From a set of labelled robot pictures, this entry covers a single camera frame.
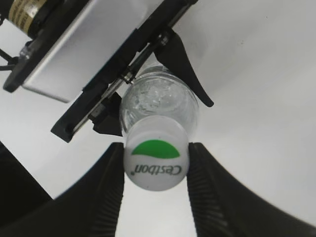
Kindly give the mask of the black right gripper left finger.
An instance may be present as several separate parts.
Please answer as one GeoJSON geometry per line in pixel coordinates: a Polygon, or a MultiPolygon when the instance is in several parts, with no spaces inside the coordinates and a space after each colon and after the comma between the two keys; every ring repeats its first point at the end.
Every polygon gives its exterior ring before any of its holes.
{"type": "Polygon", "coordinates": [[[1,145],[1,236],[115,236],[124,189],[122,155],[122,143],[112,143],[75,184],[52,198],[1,145]]]}

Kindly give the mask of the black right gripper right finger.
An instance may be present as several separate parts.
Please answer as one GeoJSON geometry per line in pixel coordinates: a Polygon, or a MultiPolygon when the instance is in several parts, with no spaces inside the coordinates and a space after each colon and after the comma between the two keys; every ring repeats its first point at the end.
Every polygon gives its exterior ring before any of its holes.
{"type": "Polygon", "coordinates": [[[316,228],[278,209],[232,176],[202,143],[190,143],[187,187],[199,237],[314,237],[316,228]]]}

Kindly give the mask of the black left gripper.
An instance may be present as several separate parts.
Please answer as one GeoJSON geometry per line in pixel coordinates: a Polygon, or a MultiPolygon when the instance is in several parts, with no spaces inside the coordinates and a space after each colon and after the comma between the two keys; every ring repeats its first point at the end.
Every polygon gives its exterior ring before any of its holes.
{"type": "Polygon", "coordinates": [[[83,88],[81,95],[53,125],[51,133],[69,143],[88,121],[99,134],[121,136],[117,93],[122,83],[131,83],[154,54],[156,59],[183,81],[207,107],[214,102],[200,84],[174,25],[195,0],[164,0],[144,23],[135,29],[108,62],[83,88]]]}

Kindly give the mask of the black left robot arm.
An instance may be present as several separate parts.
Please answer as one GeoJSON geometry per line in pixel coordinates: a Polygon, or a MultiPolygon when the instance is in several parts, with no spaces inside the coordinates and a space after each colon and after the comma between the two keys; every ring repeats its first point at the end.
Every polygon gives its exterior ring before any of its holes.
{"type": "Polygon", "coordinates": [[[2,51],[10,74],[3,89],[22,87],[71,103],[51,132],[65,142],[88,121],[121,135],[117,93],[154,55],[206,106],[213,106],[173,27],[193,0],[3,0],[0,18],[29,38],[19,55],[2,51]]]}

